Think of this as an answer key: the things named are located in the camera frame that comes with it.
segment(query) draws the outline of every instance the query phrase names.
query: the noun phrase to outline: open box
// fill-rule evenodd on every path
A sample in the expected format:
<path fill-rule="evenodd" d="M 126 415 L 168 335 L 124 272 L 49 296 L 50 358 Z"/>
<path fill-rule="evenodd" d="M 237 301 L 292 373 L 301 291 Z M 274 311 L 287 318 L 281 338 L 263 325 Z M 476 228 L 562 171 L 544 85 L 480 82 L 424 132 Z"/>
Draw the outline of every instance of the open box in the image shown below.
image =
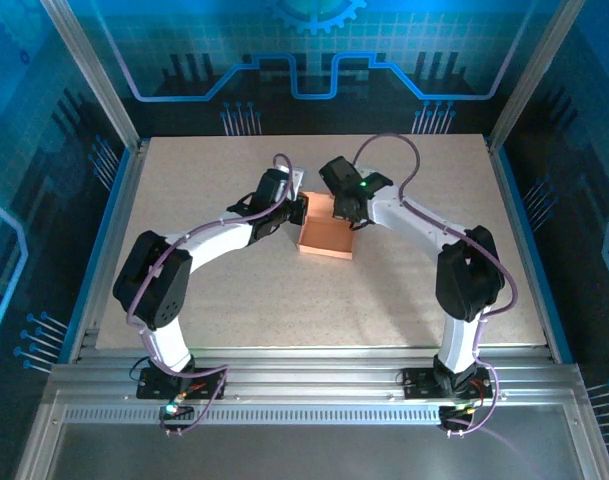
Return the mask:
<path fill-rule="evenodd" d="M 328 257 L 353 258 L 353 237 L 350 222 L 333 217 L 334 197 L 326 193 L 304 192 L 308 211 L 297 248 L 302 253 Z"/>

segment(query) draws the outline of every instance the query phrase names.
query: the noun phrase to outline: gear graphic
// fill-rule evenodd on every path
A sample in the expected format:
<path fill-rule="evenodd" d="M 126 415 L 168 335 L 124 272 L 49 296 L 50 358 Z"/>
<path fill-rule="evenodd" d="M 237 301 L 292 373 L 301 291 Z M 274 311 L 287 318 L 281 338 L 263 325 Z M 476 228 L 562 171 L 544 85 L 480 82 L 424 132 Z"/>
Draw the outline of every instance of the gear graphic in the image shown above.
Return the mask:
<path fill-rule="evenodd" d="M 20 48 L 27 48 L 42 33 L 42 6 L 39 0 L 0 0 L 0 23 Z"/>
<path fill-rule="evenodd" d="M 312 35 L 332 27 L 344 28 L 346 19 L 357 18 L 356 10 L 366 7 L 365 0 L 269 0 L 268 8 L 285 28 L 295 27 L 298 34 L 309 30 Z"/>

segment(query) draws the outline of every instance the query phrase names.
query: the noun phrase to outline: glass panel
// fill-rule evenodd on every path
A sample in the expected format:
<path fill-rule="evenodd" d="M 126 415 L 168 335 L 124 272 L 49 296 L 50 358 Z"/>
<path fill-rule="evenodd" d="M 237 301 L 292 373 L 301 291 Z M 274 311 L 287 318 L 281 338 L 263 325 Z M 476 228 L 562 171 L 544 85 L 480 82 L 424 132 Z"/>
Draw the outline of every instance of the glass panel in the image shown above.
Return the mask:
<path fill-rule="evenodd" d="M 0 1 L 0 478 L 60 353 L 123 150 L 40 3 Z"/>
<path fill-rule="evenodd" d="M 586 2 L 506 151 L 572 353 L 609 361 L 609 0 Z"/>
<path fill-rule="evenodd" d="M 143 136 L 487 134 L 558 1 L 71 4 Z"/>

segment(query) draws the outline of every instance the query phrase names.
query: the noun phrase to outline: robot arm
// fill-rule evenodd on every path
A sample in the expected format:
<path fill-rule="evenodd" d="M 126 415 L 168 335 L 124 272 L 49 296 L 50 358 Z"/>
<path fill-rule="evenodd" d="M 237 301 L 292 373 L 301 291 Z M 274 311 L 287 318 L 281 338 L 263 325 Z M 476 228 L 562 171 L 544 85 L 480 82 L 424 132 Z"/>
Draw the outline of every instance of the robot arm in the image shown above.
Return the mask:
<path fill-rule="evenodd" d="M 504 286 L 502 274 L 475 249 L 454 235 L 415 215 L 401 204 L 399 189 L 380 173 L 354 167 L 343 157 L 327 163 L 320 175 L 335 196 L 334 215 L 357 225 L 382 225 L 417 245 L 436 265 L 436 297 L 445 311 L 442 344 L 434 359 L 434 376 L 453 393 L 476 371 L 473 353 L 480 316 L 495 303 Z M 467 235 L 495 257 L 493 237 L 484 227 L 465 230 L 440 218 L 413 200 L 415 209 L 440 225 Z"/>
<path fill-rule="evenodd" d="M 244 217 L 261 212 L 277 203 L 287 185 L 288 169 L 275 167 L 262 176 L 255 192 L 232 205 L 221 220 L 239 218 L 239 223 L 224 223 L 196 234 L 174 250 L 162 264 L 139 302 L 135 315 L 141 320 L 140 334 L 153 352 L 152 361 L 173 372 L 190 371 L 191 356 L 179 324 L 191 273 L 202 265 L 233 250 L 252 245 L 273 234 L 282 223 L 301 225 L 306 215 L 307 198 L 299 195 L 304 170 L 295 168 L 293 186 L 286 200 L 271 214 L 245 222 Z M 158 235 L 144 232 L 135 242 L 113 287 L 113 295 L 128 310 L 144 278 L 161 254 L 185 233 Z"/>

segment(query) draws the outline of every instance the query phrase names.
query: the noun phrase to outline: wooden table surface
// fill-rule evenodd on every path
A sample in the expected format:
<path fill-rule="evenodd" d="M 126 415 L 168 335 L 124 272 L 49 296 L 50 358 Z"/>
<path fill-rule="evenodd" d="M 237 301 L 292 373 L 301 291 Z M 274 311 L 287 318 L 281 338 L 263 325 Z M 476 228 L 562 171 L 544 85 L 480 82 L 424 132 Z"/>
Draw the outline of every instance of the wooden table surface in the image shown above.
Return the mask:
<path fill-rule="evenodd" d="M 414 200 L 453 222 L 484 225 L 519 287 L 509 313 L 489 320 L 484 344 L 545 343 L 533 297 L 483 138 L 415 135 L 419 174 Z M 153 138 L 122 246 L 118 271 L 135 238 L 188 230 L 217 219 L 252 191 L 275 153 L 308 170 L 304 190 L 325 192 L 318 169 L 338 155 L 352 160 L 366 135 Z M 381 139 L 361 163 L 397 184 L 414 157 L 399 140 Z M 358 232 L 352 261 L 298 253 L 299 227 L 284 225 L 249 248 L 196 271 L 180 314 L 189 347 L 439 345 L 444 313 L 435 295 L 435 265 L 384 227 Z M 508 285 L 497 305 L 510 295 Z M 140 348 L 111 296 L 98 348 Z"/>

